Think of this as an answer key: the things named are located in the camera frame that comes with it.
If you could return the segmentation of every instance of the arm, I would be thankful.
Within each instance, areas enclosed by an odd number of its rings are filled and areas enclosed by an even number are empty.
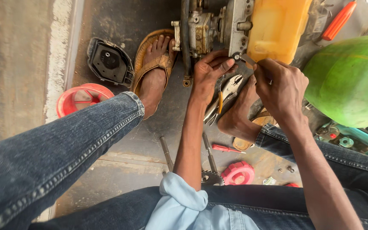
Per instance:
[[[363,229],[335,173],[317,146],[302,113],[309,80],[295,67],[265,59],[255,66],[257,93],[288,137],[302,178],[309,216],[318,230]],[[265,74],[272,75],[268,84]]]
[[[194,67],[194,85],[188,100],[174,173],[196,191],[201,190],[201,135],[205,109],[212,100],[217,78],[234,72],[238,67],[234,63],[228,58],[228,50],[219,50],[208,54]]]

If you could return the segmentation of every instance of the denim jeans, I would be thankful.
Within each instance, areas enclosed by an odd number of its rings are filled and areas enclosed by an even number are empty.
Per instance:
[[[158,187],[132,191],[47,222],[31,223],[143,116],[139,98],[123,92],[0,141],[0,229],[143,229],[161,197]],[[318,145],[368,229],[368,156],[323,142]],[[294,162],[288,139],[272,125],[262,128],[256,146]],[[208,193],[207,208],[221,204],[238,209],[260,229],[314,229],[302,188],[229,185],[203,189]]]

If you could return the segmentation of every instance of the sprocket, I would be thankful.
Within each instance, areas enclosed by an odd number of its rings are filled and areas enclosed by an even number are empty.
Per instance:
[[[224,179],[222,178],[221,175],[219,175],[216,172],[210,171],[210,170],[202,170],[201,171],[201,176],[208,176],[206,181],[201,180],[201,184],[202,185],[224,185]]]

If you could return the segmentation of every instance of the brown sandal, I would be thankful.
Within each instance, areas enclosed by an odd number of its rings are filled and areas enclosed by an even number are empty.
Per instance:
[[[165,54],[157,57],[156,59],[150,61],[146,65],[143,66],[143,60],[144,55],[146,54],[147,48],[153,44],[153,42],[159,38],[160,35],[169,36],[171,38],[174,38],[174,30],[172,29],[159,29],[151,34],[148,34],[146,38],[141,42],[139,49],[136,53],[136,59],[135,59],[135,75],[133,78],[132,86],[130,87],[130,91],[135,93],[137,96],[139,96],[140,93],[140,87],[141,82],[143,79],[143,76],[150,70],[154,68],[162,68],[166,72],[166,85],[164,86],[164,89],[166,89],[168,79],[170,78],[171,71],[173,70],[174,64],[177,59],[175,59],[173,62],[170,60],[170,56],[168,55],[168,50]]]
[[[252,120],[252,123],[263,127],[266,124],[275,125],[276,121],[272,117],[272,115],[269,113],[269,111],[265,107],[263,107],[261,112]],[[246,140],[242,140],[240,138],[235,138],[234,141],[232,142],[232,145],[234,146],[234,148],[240,151],[245,151],[249,147],[251,147],[253,143],[246,141]]]

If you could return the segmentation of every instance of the hose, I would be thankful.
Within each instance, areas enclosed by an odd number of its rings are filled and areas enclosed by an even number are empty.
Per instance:
[[[184,62],[184,81],[183,85],[189,87],[191,85],[191,59],[190,44],[188,37],[188,13],[190,11],[190,0],[181,0],[181,19],[180,19],[180,36],[181,50],[183,52]]]

